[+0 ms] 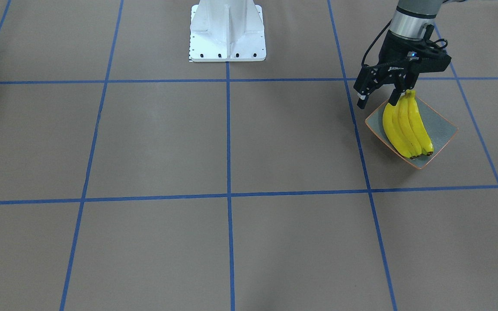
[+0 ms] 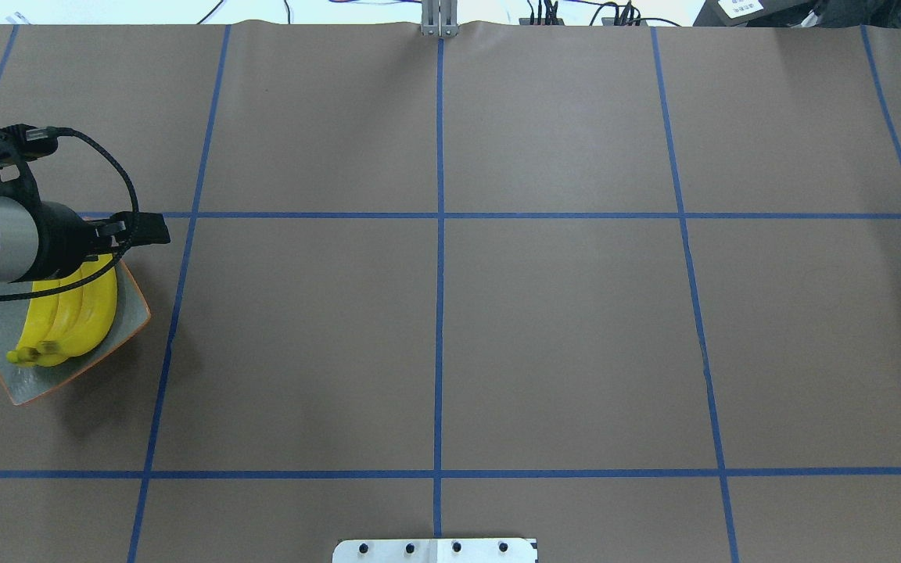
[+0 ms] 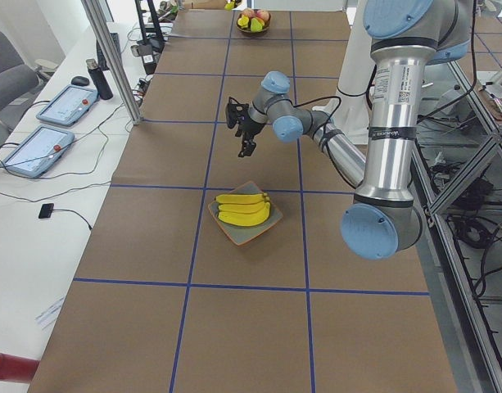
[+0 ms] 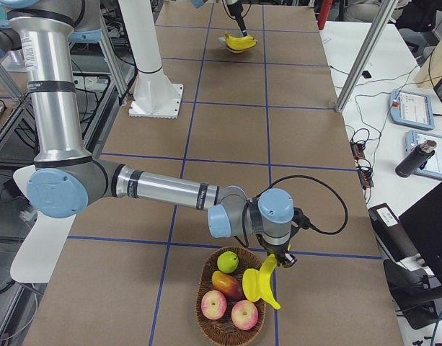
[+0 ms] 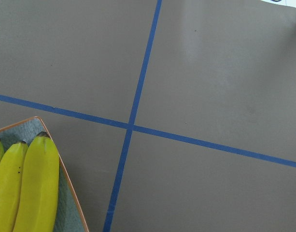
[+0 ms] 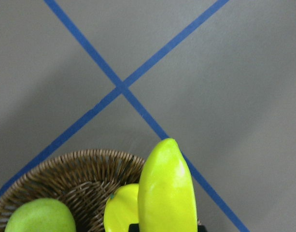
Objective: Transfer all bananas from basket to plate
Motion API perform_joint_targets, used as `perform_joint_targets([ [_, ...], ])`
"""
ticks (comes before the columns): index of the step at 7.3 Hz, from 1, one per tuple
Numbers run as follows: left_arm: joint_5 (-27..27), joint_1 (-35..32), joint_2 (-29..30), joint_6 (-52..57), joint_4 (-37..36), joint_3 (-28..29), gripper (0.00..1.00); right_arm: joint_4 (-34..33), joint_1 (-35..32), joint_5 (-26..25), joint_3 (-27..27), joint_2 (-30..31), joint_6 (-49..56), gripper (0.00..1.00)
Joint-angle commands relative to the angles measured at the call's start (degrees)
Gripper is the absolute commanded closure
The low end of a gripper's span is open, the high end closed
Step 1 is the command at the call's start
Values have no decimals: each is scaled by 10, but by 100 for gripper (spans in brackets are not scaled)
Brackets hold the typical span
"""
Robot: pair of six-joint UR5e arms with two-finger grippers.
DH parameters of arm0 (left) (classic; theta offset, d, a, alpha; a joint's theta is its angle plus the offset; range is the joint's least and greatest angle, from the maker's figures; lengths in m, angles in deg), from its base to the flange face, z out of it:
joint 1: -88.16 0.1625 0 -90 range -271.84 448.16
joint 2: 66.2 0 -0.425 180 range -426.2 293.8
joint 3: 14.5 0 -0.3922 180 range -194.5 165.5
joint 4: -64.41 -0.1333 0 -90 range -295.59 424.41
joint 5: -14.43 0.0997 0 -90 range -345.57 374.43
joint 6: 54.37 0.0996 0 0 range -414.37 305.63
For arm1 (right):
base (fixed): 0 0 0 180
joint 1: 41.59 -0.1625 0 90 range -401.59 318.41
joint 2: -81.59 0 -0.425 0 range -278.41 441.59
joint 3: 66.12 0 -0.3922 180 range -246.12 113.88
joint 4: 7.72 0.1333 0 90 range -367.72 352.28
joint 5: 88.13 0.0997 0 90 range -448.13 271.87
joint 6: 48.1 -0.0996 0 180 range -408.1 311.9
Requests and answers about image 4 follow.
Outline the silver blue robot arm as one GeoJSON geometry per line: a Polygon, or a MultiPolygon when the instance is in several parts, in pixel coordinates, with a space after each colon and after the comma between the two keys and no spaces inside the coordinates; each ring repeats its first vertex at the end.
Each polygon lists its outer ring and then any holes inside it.
{"type": "Polygon", "coordinates": [[[2,1],[0,56],[18,50],[36,126],[35,171],[27,198],[45,216],[74,216],[102,198],[146,198],[204,210],[212,236],[255,235],[278,264],[295,257],[289,242],[294,205],[269,187],[249,198],[237,186],[219,187],[133,169],[102,158],[116,119],[110,104],[132,96],[134,117],[176,118],[183,87],[164,74],[148,1],[121,1],[135,68],[117,61],[99,1],[2,1]]]}
{"type": "MultiPolygon", "coordinates": [[[[195,8],[202,7],[207,0],[191,0],[190,1],[195,8]]],[[[223,8],[227,14],[227,16],[234,20],[243,37],[247,36],[247,27],[244,22],[244,7],[240,0],[225,0],[221,2],[223,4],[223,8]]]]}

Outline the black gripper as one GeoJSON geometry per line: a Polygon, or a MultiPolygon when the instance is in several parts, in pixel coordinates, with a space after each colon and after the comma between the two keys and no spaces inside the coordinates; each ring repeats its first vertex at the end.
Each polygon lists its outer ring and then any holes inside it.
{"type": "Polygon", "coordinates": [[[241,32],[246,33],[247,28],[244,23],[242,12],[243,12],[243,5],[241,3],[235,3],[231,5],[231,15],[235,18],[241,32]]]}
{"type": "Polygon", "coordinates": [[[282,244],[271,244],[263,239],[262,246],[268,254],[273,254],[275,256],[282,267],[292,267],[297,263],[295,256],[288,252],[289,241],[282,244]]]}

